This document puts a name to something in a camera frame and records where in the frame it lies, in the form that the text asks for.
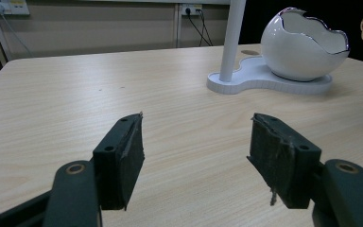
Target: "wooden table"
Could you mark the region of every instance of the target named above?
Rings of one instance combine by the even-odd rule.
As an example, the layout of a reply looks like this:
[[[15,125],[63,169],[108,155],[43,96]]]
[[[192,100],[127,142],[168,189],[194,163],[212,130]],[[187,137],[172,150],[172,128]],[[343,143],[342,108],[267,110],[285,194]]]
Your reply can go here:
[[[238,60],[242,50],[260,46],[239,46]],[[285,121],[322,148],[322,162],[363,166],[363,62],[347,59],[322,96],[226,96],[206,88],[222,51],[9,62],[0,72],[0,213],[49,190],[60,166],[89,160],[119,118],[142,111],[146,160],[128,211],[103,212],[104,226],[313,226],[313,204],[269,206],[269,188],[246,159],[251,117]]]

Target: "lamp base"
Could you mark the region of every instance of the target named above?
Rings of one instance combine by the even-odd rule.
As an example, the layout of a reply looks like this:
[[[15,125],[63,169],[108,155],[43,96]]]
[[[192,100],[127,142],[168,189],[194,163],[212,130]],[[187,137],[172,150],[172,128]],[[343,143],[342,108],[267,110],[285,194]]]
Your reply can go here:
[[[247,89],[271,89],[299,95],[319,95],[329,90],[332,77],[323,77],[307,81],[293,81],[274,75],[261,56],[248,57],[240,62],[240,68],[233,71],[232,81],[219,79],[219,73],[208,76],[207,87],[214,92],[233,95]]]

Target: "black cable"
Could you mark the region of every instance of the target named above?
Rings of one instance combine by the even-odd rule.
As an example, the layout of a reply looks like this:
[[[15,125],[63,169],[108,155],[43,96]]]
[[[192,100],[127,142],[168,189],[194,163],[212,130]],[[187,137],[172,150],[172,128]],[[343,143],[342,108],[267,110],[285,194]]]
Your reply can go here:
[[[201,34],[202,34],[202,35],[204,34],[204,28],[205,28],[205,26],[203,26],[203,25],[202,25],[202,30],[201,30]],[[201,36],[201,40],[199,41],[199,46],[201,46],[203,38],[204,38],[204,37],[203,37],[203,36]]]
[[[202,34],[204,33],[204,32],[203,32],[203,30],[204,30],[204,28],[205,28],[205,32],[207,33],[209,43],[210,43],[211,45],[214,45],[214,44],[212,43],[211,37],[209,36],[208,29],[206,28],[206,25],[205,25],[204,12],[203,12],[201,9],[197,9],[197,11],[199,12],[199,15],[201,16],[201,21],[202,21]]]
[[[201,39],[203,41],[205,41],[209,46],[211,46],[208,41],[203,37],[203,35],[201,34],[201,32],[199,32],[199,29],[196,27],[196,25],[194,25],[193,21],[191,20],[191,17],[190,17],[190,13],[187,12],[187,16],[188,16],[188,20],[190,20],[191,22],[191,25],[193,25],[193,27],[196,29],[196,31],[199,33],[199,36],[201,36]]]

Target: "white egg-shaped planter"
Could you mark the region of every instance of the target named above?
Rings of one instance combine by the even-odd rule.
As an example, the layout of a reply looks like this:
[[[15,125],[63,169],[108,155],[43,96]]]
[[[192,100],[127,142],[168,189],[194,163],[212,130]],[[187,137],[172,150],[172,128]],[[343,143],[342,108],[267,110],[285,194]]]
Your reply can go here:
[[[275,75],[310,81],[331,73],[348,57],[350,47],[343,31],[331,30],[305,11],[287,8],[268,23],[261,39],[265,63]]]

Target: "power outlet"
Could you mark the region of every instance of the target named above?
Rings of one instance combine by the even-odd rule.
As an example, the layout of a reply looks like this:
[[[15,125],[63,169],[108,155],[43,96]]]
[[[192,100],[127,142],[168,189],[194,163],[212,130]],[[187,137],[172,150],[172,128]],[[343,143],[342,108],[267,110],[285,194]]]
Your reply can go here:
[[[198,10],[202,10],[202,4],[182,4],[181,15],[187,16],[187,9],[190,9],[190,16],[199,15]]]
[[[13,15],[29,15],[26,0],[9,0],[11,14]]]
[[[0,8],[1,7],[5,9],[4,14],[11,14],[11,15],[30,14],[26,0],[0,0]]]

